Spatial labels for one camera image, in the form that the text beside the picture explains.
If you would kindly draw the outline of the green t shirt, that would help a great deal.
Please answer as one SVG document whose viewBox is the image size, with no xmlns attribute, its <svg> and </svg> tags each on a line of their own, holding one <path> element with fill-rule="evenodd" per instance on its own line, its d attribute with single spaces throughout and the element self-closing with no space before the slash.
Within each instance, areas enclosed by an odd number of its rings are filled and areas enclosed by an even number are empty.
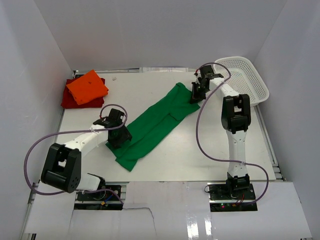
<svg viewBox="0 0 320 240">
<path fill-rule="evenodd" d="M 187 116 L 200 106 L 190 103 L 192 92 L 178 82 L 161 100 L 150 106 L 127 125 L 132 136 L 122 147 L 105 145 L 115 156 L 115 161 L 127 171 L 132 171 L 139 159 L 149 154 Z"/>
</svg>

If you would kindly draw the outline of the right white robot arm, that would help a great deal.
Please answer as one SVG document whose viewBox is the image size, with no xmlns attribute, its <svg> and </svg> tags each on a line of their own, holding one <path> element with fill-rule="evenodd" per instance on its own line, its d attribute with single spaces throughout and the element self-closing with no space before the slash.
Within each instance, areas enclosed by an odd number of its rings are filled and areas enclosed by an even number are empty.
<svg viewBox="0 0 320 240">
<path fill-rule="evenodd" d="M 220 63 L 208 62 L 194 73 L 190 103 L 207 103 L 206 93 L 212 96 L 221 93 L 221 124 L 226 131 L 229 147 L 227 179 L 224 185 L 226 195 L 236 200 L 250 187 L 250 177 L 246 164 L 245 140 L 251 124 L 250 97 L 240 94 L 227 84 L 231 72 Z"/>
</svg>

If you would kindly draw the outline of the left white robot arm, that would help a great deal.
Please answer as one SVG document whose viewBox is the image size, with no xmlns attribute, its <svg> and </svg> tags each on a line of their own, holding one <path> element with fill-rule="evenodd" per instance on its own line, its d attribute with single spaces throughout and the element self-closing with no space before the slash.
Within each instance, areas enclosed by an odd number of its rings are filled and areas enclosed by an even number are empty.
<svg viewBox="0 0 320 240">
<path fill-rule="evenodd" d="M 66 143 L 54 143 L 49 147 L 40 180 L 51 187 L 66 193 L 88 191 L 90 196 L 99 200 L 105 196 L 103 178 L 91 173 L 82 173 L 82 158 L 102 143 L 114 149 L 121 148 L 132 140 L 125 126 L 125 111 L 112 108 L 108 116 L 94 121 L 85 132 Z"/>
</svg>

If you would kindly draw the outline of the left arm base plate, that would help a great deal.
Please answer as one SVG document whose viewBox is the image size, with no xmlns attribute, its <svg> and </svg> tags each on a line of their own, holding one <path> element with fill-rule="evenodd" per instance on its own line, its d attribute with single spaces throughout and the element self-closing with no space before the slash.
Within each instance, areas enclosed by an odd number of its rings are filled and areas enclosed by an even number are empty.
<svg viewBox="0 0 320 240">
<path fill-rule="evenodd" d="M 123 204 L 119 201 L 120 198 L 123 202 L 126 198 L 126 183 L 106 183 L 101 187 L 102 189 L 109 189 L 111 191 L 101 191 L 96 193 L 83 193 L 76 194 L 74 209 L 75 210 L 88 210 L 88 211 L 121 211 Z"/>
</svg>

